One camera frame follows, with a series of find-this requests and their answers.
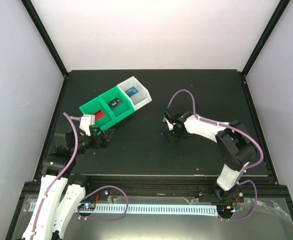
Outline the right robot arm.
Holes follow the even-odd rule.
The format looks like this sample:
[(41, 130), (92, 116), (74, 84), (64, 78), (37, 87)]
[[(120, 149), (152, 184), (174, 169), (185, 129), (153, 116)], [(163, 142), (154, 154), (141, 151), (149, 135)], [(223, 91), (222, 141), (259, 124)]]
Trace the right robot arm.
[(171, 114), (168, 110), (163, 114), (163, 121), (167, 124), (164, 133), (169, 142), (197, 135), (217, 143), (223, 168), (212, 193), (219, 202), (229, 199), (242, 175), (264, 160), (261, 146), (240, 121), (219, 122), (190, 111)]

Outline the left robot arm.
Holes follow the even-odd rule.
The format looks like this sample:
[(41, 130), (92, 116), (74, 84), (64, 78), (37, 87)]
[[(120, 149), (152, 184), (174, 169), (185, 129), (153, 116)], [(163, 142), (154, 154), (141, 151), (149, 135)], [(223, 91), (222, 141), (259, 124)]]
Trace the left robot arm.
[(88, 130), (89, 136), (66, 124), (55, 130), (51, 153), (42, 162), (39, 195), (23, 240), (62, 240), (80, 201), (93, 196), (89, 177), (71, 172), (85, 151), (107, 148), (114, 130), (94, 126)]

